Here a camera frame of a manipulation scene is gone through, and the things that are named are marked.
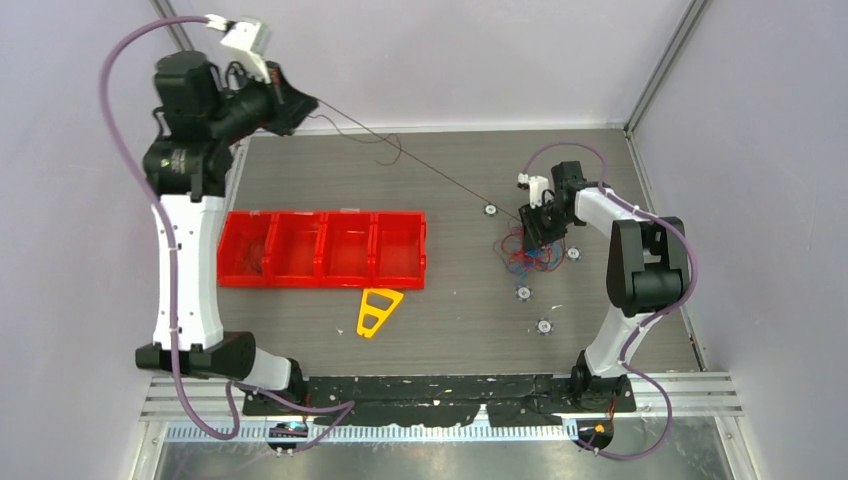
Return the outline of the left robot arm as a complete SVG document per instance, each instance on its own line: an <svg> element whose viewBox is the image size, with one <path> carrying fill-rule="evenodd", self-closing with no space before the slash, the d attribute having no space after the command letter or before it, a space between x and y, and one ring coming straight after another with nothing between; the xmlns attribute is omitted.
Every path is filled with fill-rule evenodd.
<svg viewBox="0 0 848 480"><path fill-rule="evenodd" d="M224 328L217 248L227 215L231 148L257 130L291 135L317 108L279 64L260 73L234 61L220 70L197 51L160 59L153 78L158 134L142 169L153 192L159 240L159 315L152 341L135 352L143 370L220 378L268 390L280 412L298 412L308 385L299 363L262 350L254 334Z"/></svg>

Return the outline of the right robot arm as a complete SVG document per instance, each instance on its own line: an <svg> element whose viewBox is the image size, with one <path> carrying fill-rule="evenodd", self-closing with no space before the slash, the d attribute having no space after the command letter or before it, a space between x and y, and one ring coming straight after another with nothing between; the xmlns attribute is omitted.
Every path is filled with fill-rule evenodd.
<svg viewBox="0 0 848 480"><path fill-rule="evenodd" d="M609 241L605 286L610 307L567 383L571 403L596 410L610 397L623 395L635 349L690 290L684 224L675 216L642 210L602 182L588 181L577 161L552 167L548 177L521 172L517 185L528 194L519 209L524 249L547 247L571 226L591 226Z"/></svg>

